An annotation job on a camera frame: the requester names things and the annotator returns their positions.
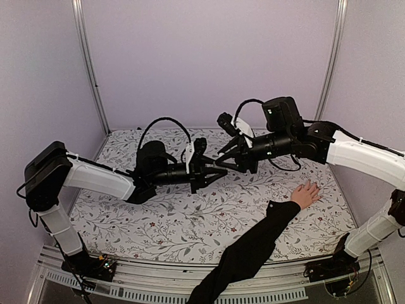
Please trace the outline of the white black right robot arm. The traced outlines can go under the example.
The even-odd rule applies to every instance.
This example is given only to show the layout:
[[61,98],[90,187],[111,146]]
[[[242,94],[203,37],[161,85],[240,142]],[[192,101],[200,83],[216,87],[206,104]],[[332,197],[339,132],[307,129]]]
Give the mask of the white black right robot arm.
[[333,122],[304,120],[292,97],[260,105],[269,132],[262,136],[255,136],[238,114],[218,117],[218,125],[232,138],[219,150],[218,166],[254,174],[261,160],[292,155],[351,168],[395,188],[379,212],[339,240],[327,270],[341,276],[366,250],[404,227],[404,153],[356,137]]

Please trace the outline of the black sleeved forearm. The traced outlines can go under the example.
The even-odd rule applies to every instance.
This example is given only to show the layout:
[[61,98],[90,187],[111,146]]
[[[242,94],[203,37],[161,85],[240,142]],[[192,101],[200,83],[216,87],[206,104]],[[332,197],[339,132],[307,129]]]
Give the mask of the black sleeved forearm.
[[214,303],[229,284],[253,278],[269,259],[275,242],[301,211],[287,201],[270,201],[266,216],[228,246],[219,264],[192,290],[188,303]]

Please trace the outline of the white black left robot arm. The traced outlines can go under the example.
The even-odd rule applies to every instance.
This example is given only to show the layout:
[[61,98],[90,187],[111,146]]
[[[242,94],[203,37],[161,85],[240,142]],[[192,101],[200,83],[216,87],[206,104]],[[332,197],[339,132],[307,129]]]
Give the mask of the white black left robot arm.
[[70,257],[70,265],[87,275],[94,270],[94,261],[59,206],[61,189],[86,189],[135,205],[155,196],[158,186],[189,184],[191,193],[196,193],[227,174],[205,156],[206,146],[204,138],[191,141],[185,148],[185,160],[178,161],[163,142],[150,141],[137,151],[135,168],[122,172],[71,154],[63,142],[55,141],[25,167],[25,182],[16,194],[49,229],[62,253]]

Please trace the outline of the person's bare hand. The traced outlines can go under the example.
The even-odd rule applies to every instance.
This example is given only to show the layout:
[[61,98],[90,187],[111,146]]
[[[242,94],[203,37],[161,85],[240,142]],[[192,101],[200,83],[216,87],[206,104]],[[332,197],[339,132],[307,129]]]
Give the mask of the person's bare hand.
[[290,200],[303,210],[321,199],[319,192],[320,187],[318,183],[307,180],[305,184],[296,187],[290,196]]

